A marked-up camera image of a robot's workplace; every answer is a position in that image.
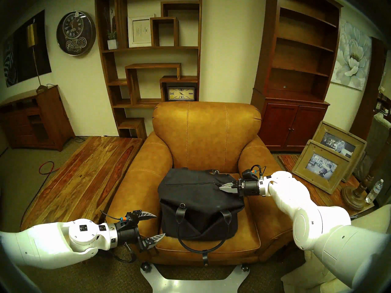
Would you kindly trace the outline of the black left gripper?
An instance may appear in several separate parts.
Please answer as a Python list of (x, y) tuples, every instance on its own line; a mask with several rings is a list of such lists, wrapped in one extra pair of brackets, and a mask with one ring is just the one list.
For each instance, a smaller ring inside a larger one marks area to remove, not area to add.
[(165, 233), (142, 238), (138, 230), (139, 220), (150, 220), (153, 218), (156, 218), (156, 215), (146, 211), (138, 211), (138, 218), (126, 218), (118, 221), (115, 224), (117, 244), (138, 244), (141, 250), (154, 248), (165, 237)]

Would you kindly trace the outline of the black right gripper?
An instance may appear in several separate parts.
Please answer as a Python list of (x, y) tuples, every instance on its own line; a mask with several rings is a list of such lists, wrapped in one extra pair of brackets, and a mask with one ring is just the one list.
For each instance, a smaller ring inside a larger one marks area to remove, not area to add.
[(239, 181), (233, 181), (224, 184), (219, 189), (225, 193), (238, 194), (240, 196), (260, 196), (260, 181), (239, 179)]

